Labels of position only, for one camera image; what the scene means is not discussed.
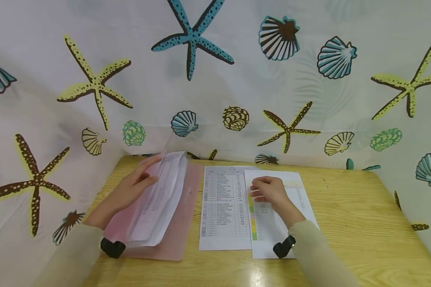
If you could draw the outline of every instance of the forearm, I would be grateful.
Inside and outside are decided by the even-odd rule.
[[[312,286],[359,286],[355,276],[343,265],[328,246],[324,235],[311,221],[294,224],[290,227],[289,234],[295,238],[296,243],[292,249]]]
[[[56,249],[34,287],[76,287],[88,277],[101,251],[103,230],[77,224]]]

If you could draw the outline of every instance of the wrist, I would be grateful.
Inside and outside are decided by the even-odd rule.
[[[295,223],[306,220],[301,211],[290,200],[273,206],[273,209],[281,217],[287,229],[294,226]]]
[[[84,224],[105,230],[110,220],[117,214],[115,208],[102,202],[88,215]]]

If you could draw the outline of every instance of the brown starfish print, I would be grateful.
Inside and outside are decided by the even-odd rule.
[[[303,108],[300,110],[299,114],[294,118],[292,121],[292,124],[290,127],[288,127],[277,115],[273,114],[270,111],[263,111],[265,116],[272,120],[274,124],[276,124],[278,127],[282,128],[283,131],[279,134],[273,136],[269,140],[264,141],[263,143],[258,144],[257,146],[267,145],[269,143],[272,143],[279,139],[281,136],[286,135],[285,137],[285,143],[284,143],[284,153],[287,153],[289,150],[289,146],[291,145],[291,133],[296,134],[320,134],[320,131],[317,130],[304,130],[304,129],[295,129],[297,124],[300,123],[300,121],[303,119],[303,117],[306,115],[308,110],[313,105],[313,102],[308,102],[306,105],[303,106]]]
[[[394,200],[396,201],[396,205],[399,208],[400,211],[402,211],[401,203],[399,202],[399,196],[397,196],[397,191],[394,191]],[[415,231],[421,231],[421,230],[427,230],[429,229],[429,224],[426,223],[413,223],[410,224],[413,230]]]
[[[62,162],[65,155],[69,152],[69,147],[65,148],[60,154],[58,154],[42,171],[38,171],[37,161],[34,155],[30,151],[27,142],[22,135],[17,134],[16,144],[18,151],[20,152],[23,163],[27,166],[28,172],[32,179],[30,181],[20,181],[0,187],[0,200],[5,199],[7,196],[14,196],[19,191],[26,188],[33,187],[32,199],[30,202],[30,227],[32,236],[37,235],[38,223],[40,222],[40,190],[51,191],[56,193],[58,196],[64,199],[70,200],[69,194],[67,194],[61,187],[46,181],[45,178]]]
[[[87,94],[94,93],[94,99],[96,101],[97,109],[101,113],[102,120],[104,122],[105,130],[109,130],[109,118],[107,118],[107,114],[104,109],[104,105],[102,103],[102,94],[106,95],[110,99],[115,102],[127,106],[128,108],[133,108],[131,104],[122,97],[119,93],[112,90],[111,88],[105,85],[108,79],[112,78],[113,75],[119,73],[125,67],[131,65],[131,61],[128,59],[120,59],[109,66],[106,66],[102,69],[97,75],[94,74],[88,62],[85,60],[80,50],[75,45],[75,42],[68,36],[64,36],[65,44],[69,48],[71,54],[77,61],[77,64],[80,66],[80,69],[85,73],[88,78],[88,83],[79,83],[74,84],[68,87],[61,96],[57,98],[58,102],[74,102],[80,99]]]
[[[430,60],[431,60],[431,47],[428,49],[428,52],[426,52],[425,56],[423,57],[423,60],[421,61],[421,64],[419,65],[415,73],[414,78],[410,82],[407,82],[404,79],[392,74],[376,74],[376,75],[373,75],[372,78],[370,78],[372,81],[378,84],[387,85],[388,87],[392,87],[396,90],[401,91],[397,96],[393,98],[393,100],[390,100],[385,106],[383,106],[372,117],[372,120],[376,120],[377,118],[380,118],[382,115],[384,115],[394,106],[396,106],[397,103],[399,103],[400,100],[404,99],[405,97],[407,97],[407,115],[410,118],[413,118],[415,116],[416,89],[419,87],[431,85],[431,76],[427,78],[421,78]]]

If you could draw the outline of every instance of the blue starfish print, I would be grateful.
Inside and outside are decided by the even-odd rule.
[[[180,44],[187,44],[187,79],[189,81],[192,79],[193,71],[195,69],[196,48],[202,49],[225,63],[231,65],[234,64],[233,58],[224,50],[201,37],[201,34],[203,34],[206,28],[209,27],[224,2],[225,0],[213,0],[192,28],[188,23],[188,18],[180,0],[168,0],[168,3],[176,16],[177,21],[179,21],[182,30],[184,30],[184,33],[173,34],[162,39],[160,42],[153,45],[152,51],[164,51]]]

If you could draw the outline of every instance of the hand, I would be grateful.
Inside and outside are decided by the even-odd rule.
[[[269,202],[286,224],[287,228],[306,218],[291,202],[286,194],[283,181],[276,177],[263,176],[255,178],[250,188],[249,196],[254,197],[255,202]]]
[[[112,217],[134,203],[148,188],[158,181],[146,170],[161,160],[160,155],[144,160],[133,172],[125,176],[115,189],[91,212],[84,224],[105,229]]]

